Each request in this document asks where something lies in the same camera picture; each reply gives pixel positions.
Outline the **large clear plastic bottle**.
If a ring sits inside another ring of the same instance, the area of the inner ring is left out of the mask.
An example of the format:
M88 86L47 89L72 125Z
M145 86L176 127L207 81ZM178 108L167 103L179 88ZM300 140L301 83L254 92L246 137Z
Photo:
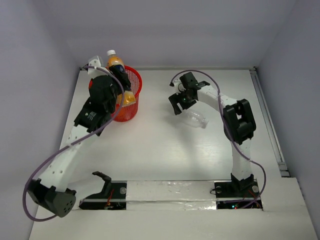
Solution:
M183 112L183 121L193 128L205 129L208 125L208 119L198 111L188 109Z

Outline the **orange juice bottle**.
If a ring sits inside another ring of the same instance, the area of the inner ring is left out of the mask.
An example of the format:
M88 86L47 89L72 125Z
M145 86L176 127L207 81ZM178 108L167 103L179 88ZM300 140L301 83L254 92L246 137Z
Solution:
M111 49L107 51L107 69L120 81L124 89L124 106L130 106L136 103L135 94L131 89L131 82L125 70L125 64L116 51Z

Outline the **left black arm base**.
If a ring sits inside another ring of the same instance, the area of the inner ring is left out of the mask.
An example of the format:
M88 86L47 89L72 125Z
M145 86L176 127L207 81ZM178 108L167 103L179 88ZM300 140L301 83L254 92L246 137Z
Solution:
M94 192L81 199L78 207L81 210L126 210L127 209L127 182L112 181L112 178L100 171L92 175L103 180L99 192Z

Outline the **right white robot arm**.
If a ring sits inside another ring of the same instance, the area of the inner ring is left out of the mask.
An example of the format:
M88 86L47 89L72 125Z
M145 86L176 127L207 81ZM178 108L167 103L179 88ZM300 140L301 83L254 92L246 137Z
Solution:
M175 93L168 99L174 114L180 115L197 102L202 102L221 117L223 131L232 147L232 171L230 190L235 196L242 196L254 182L251 168L251 140L257 129L256 121L248 100L236 100L222 94L217 82L203 73L215 84L198 81L193 70L183 70L170 81Z

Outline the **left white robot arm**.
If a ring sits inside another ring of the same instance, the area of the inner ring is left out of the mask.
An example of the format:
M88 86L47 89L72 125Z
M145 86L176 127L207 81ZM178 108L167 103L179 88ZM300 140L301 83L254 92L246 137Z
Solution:
M43 218L33 217L27 208L26 197L52 213L55 217L65 217L76 202L76 191L69 189L70 178L80 162L81 153L87 149L119 114L124 102L117 102L118 96L125 98L131 90L131 82L124 67L108 68L88 65L90 76L89 98L74 120L65 146L47 158L29 177L22 195L25 214L35 222Z

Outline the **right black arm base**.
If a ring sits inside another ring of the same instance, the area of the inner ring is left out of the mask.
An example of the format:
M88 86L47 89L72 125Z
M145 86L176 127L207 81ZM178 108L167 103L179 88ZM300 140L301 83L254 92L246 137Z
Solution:
M214 183L210 194L215 195L217 209L263 209L258 183L251 174L248 178L238 180L231 174L230 181Z

